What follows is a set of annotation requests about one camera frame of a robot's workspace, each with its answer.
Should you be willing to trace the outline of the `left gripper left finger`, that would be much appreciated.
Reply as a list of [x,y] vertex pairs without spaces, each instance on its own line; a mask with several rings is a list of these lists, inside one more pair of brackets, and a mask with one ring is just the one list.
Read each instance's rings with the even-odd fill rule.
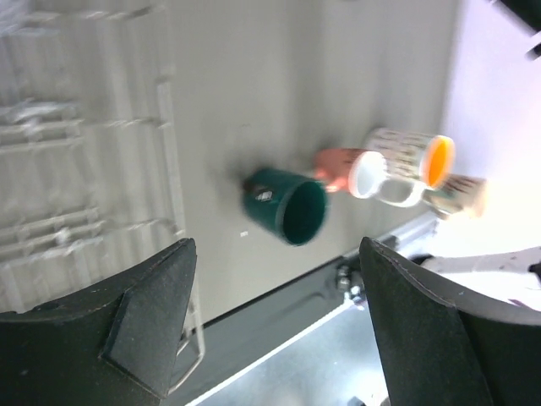
[[197,262],[193,239],[25,313],[1,315],[4,405],[157,405],[173,371]]

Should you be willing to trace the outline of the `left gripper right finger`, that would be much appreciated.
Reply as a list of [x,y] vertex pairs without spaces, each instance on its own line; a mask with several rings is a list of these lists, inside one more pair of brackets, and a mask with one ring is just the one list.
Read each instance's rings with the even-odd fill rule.
[[429,271],[379,241],[360,271],[393,405],[538,405],[540,314]]

